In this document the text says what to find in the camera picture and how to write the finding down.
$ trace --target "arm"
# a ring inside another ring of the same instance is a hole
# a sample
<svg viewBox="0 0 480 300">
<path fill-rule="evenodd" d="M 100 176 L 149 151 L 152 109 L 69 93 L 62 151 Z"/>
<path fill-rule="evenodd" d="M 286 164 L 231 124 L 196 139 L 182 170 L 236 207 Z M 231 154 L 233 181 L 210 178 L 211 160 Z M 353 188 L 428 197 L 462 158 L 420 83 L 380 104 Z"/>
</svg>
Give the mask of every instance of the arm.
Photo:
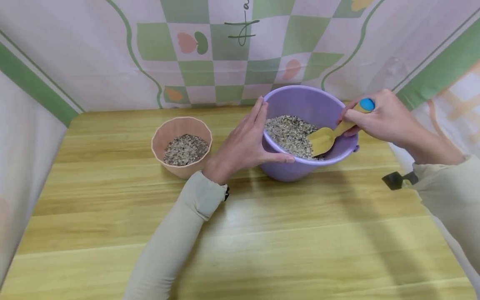
<svg viewBox="0 0 480 300">
<path fill-rule="evenodd" d="M 414 165 L 422 204 L 439 218 L 480 274 L 480 160 L 457 166 Z"/>
<path fill-rule="evenodd" d="M 200 228 L 224 200 L 226 190 L 201 172 L 190 177 L 135 264 L 125 300 L 168 299 Z"/>
<path fill-rule="evenodd" d="M 260 97 L 250 114 L 220 149 L 183 187 L 178 200 L 155 230 L 130 276 L 124 300 L 168 299 L 171 286 L 200 228 L 225 198 L 227 180 L 238 170 L 266 162 L 293 163 L 293 156 L 262 147 L 268 104 Z"/>
<path fill-rule="evenodd" d="M 480 274 L 480 160 L 465 158 L 452 144 L 424 132 L 405 149 L 415 159 L 422 204 L 445 225 Z"/>
<path fill-rule="evenodd" d="M 474 269 L 480 274 L 480 161 L 465 159 L 449 141 L 429 132 L 412 117 L 400 100 L 388 90 L 369 95 L 375 110 L 362 114 L 352 110 L 360 100 L 350 102 L 342 111 L 360 129 L 380 140 L 405 148 L 415 159 L 414 186 L 422 204 L 439 218 L 458 241 Z"/>
</svg>

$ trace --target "toy shovel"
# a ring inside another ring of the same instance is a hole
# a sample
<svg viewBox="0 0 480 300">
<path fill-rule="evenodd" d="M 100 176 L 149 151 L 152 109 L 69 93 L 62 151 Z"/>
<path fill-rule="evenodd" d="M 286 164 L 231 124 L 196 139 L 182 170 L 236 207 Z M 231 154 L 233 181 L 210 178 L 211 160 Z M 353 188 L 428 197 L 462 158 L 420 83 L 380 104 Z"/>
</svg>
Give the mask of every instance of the toy shovel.
<svg viewBox="0 0 480 300">
<path fill-rule="evenodd" d="M 375 109 L 375 103 L 371 99 L 365 98 L 360 100 L 360 102 L 357 103 L 353 109 L 359 112 L 369 113 Z M 314 133 L 309 134 L 307 139 L 312 143 L 312 157 L 323 154 L 330 150 L 335 142 L 335 139 L 353 126 L 355 126 L 355 123 L 341 121 L 334 130 L 328 127 L 323 127 Z"/>
</svg>

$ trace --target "beige sleeve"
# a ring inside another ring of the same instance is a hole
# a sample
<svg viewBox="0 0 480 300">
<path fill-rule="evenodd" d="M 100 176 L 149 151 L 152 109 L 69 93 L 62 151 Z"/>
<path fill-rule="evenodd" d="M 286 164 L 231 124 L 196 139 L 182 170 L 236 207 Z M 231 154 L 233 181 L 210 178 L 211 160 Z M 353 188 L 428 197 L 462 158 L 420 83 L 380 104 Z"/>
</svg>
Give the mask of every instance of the beige sleeve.
<svg viewBox="0 0 480 300">
<path fill-rule="evenodd" d="M 439 218 L 480 274 L 480 160 L 467 156 L 458 166 L 413 165 L 413 186 L 422 204 Z"/>
<path fill-rule="evenodd" d="M 227 186 L 210 181 L 201 172 L 190 177 L 135 264 L 123 299 L 168 299 L 200 228 L 224 200 L 226 190 Z"/>
</svg>

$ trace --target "hand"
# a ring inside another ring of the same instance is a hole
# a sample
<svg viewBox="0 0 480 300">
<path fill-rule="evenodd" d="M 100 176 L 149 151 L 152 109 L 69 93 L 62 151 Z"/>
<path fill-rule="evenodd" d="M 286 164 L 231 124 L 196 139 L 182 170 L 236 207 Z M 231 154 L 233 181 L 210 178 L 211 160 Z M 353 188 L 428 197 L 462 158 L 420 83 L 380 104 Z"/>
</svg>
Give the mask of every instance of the hand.
<svg viewBox="0 0 480 300">
<path fill-rule="evenodd" d="M 365 114 L 352 109 L 363 99 L 360 98 L 350 102 L 340 114 L 340 120 L 356 124 L 345 136 L 364 130 L 379 140 L 406 149 L 417 164 L 457 165 L 465 160 L 450 141 L 424 128 L 392 91 L 382 90 L 367 97 L 375 102 L 372 112 Z"/>
<path fill-rule="evenodd" d="M 228 135 L 220 149 L 207 162 L 203 174 L 223 185 L 235 172 L 267 162 L 293 163 L 286 153 L 269 153 L 262 146 L 268 103 L 258 98 L 252 111 Z"/>
<path fill-rule="evenodd" d="M 363 98 L 348 103 L 340 114 L 338 122 L 346 120 L 356 124 L 345 132 L 345 136 L 352 136 L 364 130 L 379 140 L 405 148 L 411 143 L 420 141 L 422 135 L 429 134 L 392 91 L 385 89 L 367 96 L 375 103 L 375 109 L 367 114 L 352 110 Z"/>
</svg>

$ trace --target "blue knob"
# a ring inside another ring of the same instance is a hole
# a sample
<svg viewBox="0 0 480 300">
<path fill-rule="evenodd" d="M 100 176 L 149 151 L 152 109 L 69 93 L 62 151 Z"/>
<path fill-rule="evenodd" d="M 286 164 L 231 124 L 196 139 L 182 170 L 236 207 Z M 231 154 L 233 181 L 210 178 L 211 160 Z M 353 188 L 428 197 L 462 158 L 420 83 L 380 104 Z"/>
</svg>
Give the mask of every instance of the blue knob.
<svg viewBox="0 0 480 300">
<path fill-rule="evenodd" d="M 375 109 L 375 102 L 373 102 L 370 98 L 365 98 L 360 100 L 360 107 L 370 112 Z"/>
</svg>

